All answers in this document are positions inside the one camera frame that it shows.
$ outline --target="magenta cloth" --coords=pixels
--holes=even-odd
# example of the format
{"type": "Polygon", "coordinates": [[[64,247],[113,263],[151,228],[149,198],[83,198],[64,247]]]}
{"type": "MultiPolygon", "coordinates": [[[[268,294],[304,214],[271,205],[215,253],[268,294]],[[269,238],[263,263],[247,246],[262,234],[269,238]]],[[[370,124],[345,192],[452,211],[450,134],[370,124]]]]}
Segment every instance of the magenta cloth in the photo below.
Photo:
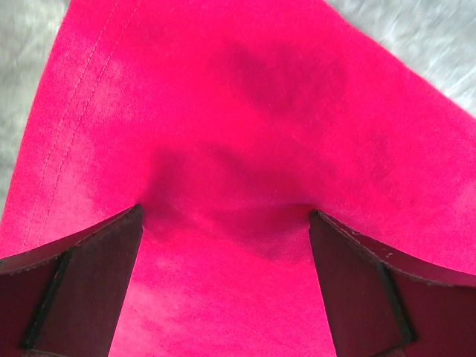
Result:
{"type": "Polygon", "coordinates": [[[73,0],[0,254],[141,203],[112,357],[334,356],[309,212],[475,274],[475,138],[322,0],[73,0]]]}

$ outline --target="gray background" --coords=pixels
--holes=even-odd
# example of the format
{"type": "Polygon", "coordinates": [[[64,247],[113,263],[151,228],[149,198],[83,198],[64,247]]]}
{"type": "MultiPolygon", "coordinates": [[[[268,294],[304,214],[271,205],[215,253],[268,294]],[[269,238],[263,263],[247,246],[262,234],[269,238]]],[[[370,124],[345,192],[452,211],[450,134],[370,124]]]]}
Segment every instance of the gray background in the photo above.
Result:
{"type": "MultiPolygon", "coordinates": [[[[476,116],[476,0],[327,0],[476,116]]],[[[0,213],[28,112],[70,0],[0,0],[0,213]]]]}

